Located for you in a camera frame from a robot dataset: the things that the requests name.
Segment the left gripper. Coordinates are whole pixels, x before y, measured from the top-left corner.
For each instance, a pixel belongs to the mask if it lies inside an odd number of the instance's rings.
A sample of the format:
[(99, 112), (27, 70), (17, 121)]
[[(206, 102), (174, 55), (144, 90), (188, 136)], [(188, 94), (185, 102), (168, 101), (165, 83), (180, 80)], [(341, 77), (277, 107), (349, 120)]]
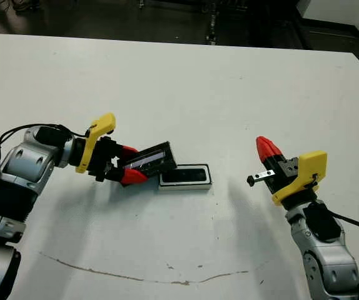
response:
[[(111, 160), (118, 158), (126, 162), (137, 155), (138, 150), (118, 144), (107, 134), (111, 134), (116, 127), (116, 118), (113, 113), (104, 114), (93, 121), (86, 131), (84, 139), (81, 139), (75, 154), (79, 155), (79, 163), (76, 166), (77, 173), (88, 172), (98, 182), (103, 182), (112, 167)], [(148, 176), (135, 169), (124, 169), (120, 183), (124, 186), (141, 184), (149, 179)]]

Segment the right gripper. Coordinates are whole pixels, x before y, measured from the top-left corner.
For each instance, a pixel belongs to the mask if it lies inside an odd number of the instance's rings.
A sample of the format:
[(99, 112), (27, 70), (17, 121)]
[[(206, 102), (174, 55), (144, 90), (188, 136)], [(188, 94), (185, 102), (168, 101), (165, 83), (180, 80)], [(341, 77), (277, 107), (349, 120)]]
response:
[(327, 153), (313, 151), (286, 159), (280, 149), (268, 138), (258, 136), (256, 147), (265, 171), (252, 174), (246, 182), (254, 186), (263, 181), (277, 206), (291, 209), (314, 201), (318, 183), (326, 175)]

